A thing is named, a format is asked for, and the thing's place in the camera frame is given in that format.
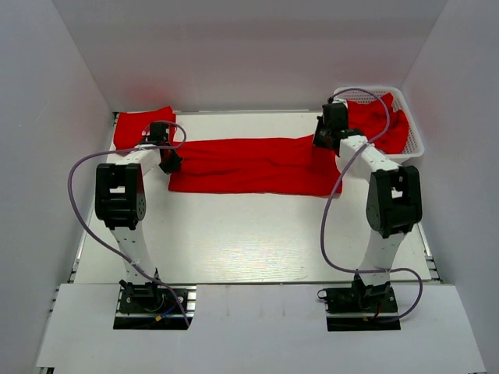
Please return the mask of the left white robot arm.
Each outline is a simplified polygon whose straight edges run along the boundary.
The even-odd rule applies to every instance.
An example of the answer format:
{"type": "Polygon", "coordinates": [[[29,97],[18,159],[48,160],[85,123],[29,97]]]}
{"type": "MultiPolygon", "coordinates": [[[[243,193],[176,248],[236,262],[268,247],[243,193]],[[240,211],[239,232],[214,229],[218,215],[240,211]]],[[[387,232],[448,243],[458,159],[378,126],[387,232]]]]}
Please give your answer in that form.
{"type": "Polygon", "coordinates": [[[176,127],[173,122],[152,122],[139,144],[123,151],[123,158],[97,166],[94,211],[114,237],[124,257],[126,280],[132,284],[160,279],[143,233],[147,212],[143,177],[155,168],[167,175],[181,169],[179,145],[170,140],[176,127]]]}

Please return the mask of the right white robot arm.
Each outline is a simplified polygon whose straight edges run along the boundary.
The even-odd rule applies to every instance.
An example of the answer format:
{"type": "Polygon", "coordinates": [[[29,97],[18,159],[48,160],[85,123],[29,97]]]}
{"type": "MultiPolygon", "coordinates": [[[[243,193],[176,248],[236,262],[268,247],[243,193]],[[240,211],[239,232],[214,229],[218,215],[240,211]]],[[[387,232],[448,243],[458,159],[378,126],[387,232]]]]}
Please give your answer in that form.
{"type": "Polygon", "coordinates": [[[392,161],[359,129],[351,128],[345,101],[328,101],[317,120],[313,145],[333,151],[341,171],[334,187],[348,171],[369,184],[366,219],[371,232],[363,261],[355,270],[362,284],[352,291],[353,304],[368,311],[380,301],[378,288],[390,281],[399,246],[422,219],[419,172],[392,161]]]}

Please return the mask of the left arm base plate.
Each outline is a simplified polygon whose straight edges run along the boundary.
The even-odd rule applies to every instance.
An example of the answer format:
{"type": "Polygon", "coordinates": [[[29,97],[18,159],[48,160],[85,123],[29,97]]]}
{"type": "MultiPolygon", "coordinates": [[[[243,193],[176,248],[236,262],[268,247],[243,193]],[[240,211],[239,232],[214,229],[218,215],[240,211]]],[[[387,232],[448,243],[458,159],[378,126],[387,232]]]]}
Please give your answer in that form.
{"type": "Polygon", "coordinates": [[[195,311],[195,287],[169,291],[155,283],[121,280],[114,330],[187,330],[195,311]]]}

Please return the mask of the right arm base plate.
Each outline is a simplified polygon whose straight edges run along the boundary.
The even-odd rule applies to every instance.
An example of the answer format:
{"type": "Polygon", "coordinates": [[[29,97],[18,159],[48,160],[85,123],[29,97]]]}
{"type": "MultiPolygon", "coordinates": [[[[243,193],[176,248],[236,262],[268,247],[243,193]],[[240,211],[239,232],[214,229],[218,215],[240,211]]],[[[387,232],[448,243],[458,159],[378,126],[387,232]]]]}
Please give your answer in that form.
{"type": "Polygon", "coordinates": [[[355,278],[348,287],[322,288],[329,332],[396,331],[401,329],[395,292],[389,282],[366,286],[355,278]]]}

